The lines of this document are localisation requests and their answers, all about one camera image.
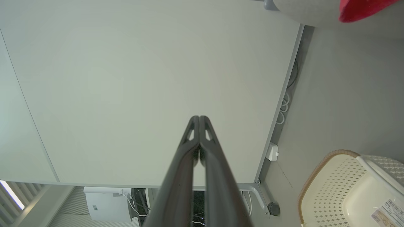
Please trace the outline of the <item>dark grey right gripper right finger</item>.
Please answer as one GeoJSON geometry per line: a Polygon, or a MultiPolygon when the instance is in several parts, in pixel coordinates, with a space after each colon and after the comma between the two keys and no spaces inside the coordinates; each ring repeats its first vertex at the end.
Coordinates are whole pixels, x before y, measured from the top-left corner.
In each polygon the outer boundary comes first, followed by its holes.
{"type": "Polygon", "coordinates": [[[200,155],[205,167],[207,227],[253,227],[210,119],[199,118],[200,155]]]}

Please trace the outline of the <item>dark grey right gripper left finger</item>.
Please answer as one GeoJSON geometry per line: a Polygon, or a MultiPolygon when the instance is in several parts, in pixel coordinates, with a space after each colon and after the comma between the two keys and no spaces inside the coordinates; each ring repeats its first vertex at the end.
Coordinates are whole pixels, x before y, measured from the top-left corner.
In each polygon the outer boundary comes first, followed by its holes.
{"type": "Polygon", "coordinates": [[[190,118],[143,227],[191,227],[193,170],[198,162],[199,136],[199,116],[195,115],[190,118]]]}

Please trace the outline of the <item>red basketball jersey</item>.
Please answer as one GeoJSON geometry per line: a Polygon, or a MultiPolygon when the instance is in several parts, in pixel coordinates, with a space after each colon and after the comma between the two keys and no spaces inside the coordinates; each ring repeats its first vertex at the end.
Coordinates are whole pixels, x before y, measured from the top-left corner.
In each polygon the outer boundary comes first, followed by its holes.
{"type": "Polygon", "coordinates": [[[340,0],[339,21],[356,22],[370,17],[399,0],[340,0]]]}

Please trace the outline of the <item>cream plastic laundry basket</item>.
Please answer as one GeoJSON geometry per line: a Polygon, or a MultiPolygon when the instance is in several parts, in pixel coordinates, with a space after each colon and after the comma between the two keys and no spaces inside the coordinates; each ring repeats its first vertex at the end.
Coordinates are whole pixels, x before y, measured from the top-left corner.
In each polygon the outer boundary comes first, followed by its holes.
{"type": "Polygon", "coordinates": [[[404,163],[335,150],[320,162],[301,190],[301,227],[378,227],[371,214],[388,199],[404,207],[404,163]]]}

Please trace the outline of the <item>grey partition leg with caster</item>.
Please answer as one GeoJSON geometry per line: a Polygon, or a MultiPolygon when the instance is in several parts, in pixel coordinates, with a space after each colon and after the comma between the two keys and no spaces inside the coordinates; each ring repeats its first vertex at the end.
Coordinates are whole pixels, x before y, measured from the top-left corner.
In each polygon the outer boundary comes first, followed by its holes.
{"type": "Polygon", "coordinates": [[[247,213],[250,216],[253,214],[252,198],[255,197],[259,205],[258,213],[264,214],[267,218],[270,218],[271,214],[268,206],[271,202],[271,197],[264,186],[261,186],[260,180],[255,183],[238,183],[237,186],[241,192],[242,201],[247,209],[247,213]]]}

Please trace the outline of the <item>black caster wheel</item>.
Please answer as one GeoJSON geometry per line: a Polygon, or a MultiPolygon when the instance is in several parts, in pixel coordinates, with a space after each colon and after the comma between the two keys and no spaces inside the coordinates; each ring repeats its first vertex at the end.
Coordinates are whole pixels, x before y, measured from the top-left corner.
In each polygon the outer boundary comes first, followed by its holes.
{"type": "Polygon", "coordinates": [[[274,202],[270,202],[267,208],[272,216],[279,216],[281,213],[279,205],[274,202]]]}

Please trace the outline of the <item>white power strip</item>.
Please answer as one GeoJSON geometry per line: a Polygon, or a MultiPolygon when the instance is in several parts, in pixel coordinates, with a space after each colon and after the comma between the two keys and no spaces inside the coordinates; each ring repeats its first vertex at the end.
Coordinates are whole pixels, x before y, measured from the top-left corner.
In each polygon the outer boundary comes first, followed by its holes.
{"type": "Polygon", "coordinates": [[[270,142],[265,158],[269,161],[277,161],[279,157],[279,147],[277,144],[270,142]]]}

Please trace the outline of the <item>white box appliance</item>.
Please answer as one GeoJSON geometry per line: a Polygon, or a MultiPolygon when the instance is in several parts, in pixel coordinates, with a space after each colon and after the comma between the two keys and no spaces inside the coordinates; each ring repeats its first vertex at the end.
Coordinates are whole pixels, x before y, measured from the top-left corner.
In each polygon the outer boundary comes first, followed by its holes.
{"type": "Polygon", "coordinates": [[[127,201],[131,188],[84,187],[83,191],[92,220],[132,222],[127,201]]]}

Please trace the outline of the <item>large white partition panel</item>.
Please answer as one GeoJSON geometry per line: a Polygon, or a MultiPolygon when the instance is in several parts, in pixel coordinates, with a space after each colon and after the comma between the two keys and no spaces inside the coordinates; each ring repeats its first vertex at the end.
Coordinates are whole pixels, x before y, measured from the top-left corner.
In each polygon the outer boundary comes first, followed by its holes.
{"type": "Polygon", "coordinates": [[[206,115],[254,183],[300,35],[252,0],[0,0],[0,179],[159,187],[206,115]]]}

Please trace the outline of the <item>white slatted blind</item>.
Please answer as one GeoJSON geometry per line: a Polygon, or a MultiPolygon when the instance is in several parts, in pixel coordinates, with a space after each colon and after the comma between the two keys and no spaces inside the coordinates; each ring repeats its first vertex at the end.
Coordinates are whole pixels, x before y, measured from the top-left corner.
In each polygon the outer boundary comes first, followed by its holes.
{"type": "Polygon", "coordinates": [[[46,184],[0,180],[0,227],[17,227],[49,189],[46,184]]]}

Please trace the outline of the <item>barcode sticker label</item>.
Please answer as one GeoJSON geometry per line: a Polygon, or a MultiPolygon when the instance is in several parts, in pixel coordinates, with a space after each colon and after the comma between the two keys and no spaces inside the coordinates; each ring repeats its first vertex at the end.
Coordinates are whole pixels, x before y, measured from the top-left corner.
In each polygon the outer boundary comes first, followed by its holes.
{"type": "Polygon", "coordinates": [[[371,214],[378,227],[404,227],[404,207],[398,200],[388,199],[371,214]]]}

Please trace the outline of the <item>grey fabric sofa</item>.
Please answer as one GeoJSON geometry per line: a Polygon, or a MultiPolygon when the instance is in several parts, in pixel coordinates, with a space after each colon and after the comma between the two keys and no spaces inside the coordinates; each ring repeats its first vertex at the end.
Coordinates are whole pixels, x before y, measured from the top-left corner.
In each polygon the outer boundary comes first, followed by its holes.
{"type": "Polygon", "coordinates": [[[299,23],[322,28],[358,28],[360,31],[404,31],[404,0],[355,22],[339,21],[341,0],[274,0],[275,6],[299,23]]]}

